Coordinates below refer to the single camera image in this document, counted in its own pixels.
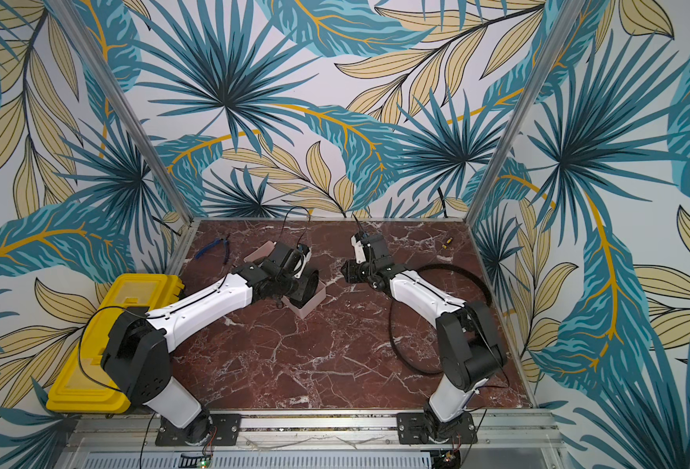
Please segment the pink compartment storage tray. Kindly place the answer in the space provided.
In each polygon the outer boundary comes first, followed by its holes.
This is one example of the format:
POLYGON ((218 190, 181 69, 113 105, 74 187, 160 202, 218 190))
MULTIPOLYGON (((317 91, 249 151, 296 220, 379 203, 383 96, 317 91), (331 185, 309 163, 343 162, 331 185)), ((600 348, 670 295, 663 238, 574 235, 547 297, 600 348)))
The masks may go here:
POLYGON ((304 319, 326 297, 319 270, 309 266, 311 256, 311 249, 304 244, 292 248, 281 242, 266 242, 233 272, 252 289, 251 303, 274 299, 278 307, 284 304, 304 319))

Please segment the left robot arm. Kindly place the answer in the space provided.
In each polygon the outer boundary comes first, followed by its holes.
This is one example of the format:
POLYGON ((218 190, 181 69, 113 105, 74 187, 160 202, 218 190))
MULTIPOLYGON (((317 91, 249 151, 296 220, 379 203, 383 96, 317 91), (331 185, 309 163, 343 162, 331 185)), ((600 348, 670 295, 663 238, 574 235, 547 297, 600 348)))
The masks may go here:
POLYGON ((146 406, 174 427, 194 431, 198 444, 209 433, 206 407, 173 376, 171 353, 213 322, 267 299, 297 308, 311 301, 319 272, 308 266, 311 249, 276 242, 266 257, 243 264, 176 303, 147 313, 125 311, 108 332, 100 366, 135 406, 146 406))

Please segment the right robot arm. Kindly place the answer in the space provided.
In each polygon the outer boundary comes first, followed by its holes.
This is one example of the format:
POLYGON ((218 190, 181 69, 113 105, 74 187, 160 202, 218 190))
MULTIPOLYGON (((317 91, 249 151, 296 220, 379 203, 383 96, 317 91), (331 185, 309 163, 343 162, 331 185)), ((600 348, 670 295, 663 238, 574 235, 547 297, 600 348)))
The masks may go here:
POLYGON ((507 355, 493 314, 483 302, 466 302, 398 264, 379 234, 351 238, 355 258, 341 268, 347 283, 367 283, 409 306, 436 330, 443 377, 419 418, 419 441, 444 443, 467 430, 465 406, 502 371, 507 355))

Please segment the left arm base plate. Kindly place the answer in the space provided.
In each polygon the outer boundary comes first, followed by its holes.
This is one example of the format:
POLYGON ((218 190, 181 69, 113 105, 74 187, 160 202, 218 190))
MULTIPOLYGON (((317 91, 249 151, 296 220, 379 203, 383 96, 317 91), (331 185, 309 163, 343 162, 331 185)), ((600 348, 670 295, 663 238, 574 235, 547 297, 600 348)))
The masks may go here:
POLYGON ((240 414, 200 412, 186 428, 179 428, 166 417, 160 418, 157 447, 232 447, 237 443, 240 414))

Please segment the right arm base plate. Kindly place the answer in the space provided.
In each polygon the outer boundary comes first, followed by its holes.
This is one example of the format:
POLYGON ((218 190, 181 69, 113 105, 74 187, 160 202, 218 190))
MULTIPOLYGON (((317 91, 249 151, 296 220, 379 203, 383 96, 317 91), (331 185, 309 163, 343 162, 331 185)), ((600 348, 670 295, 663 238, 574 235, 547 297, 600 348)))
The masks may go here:
POLYGON ((442 422, 430 410, 400 412, 397 428, 401 445, 448 445, 451 443, 475 444, 477 426, 470 412, 442 422))

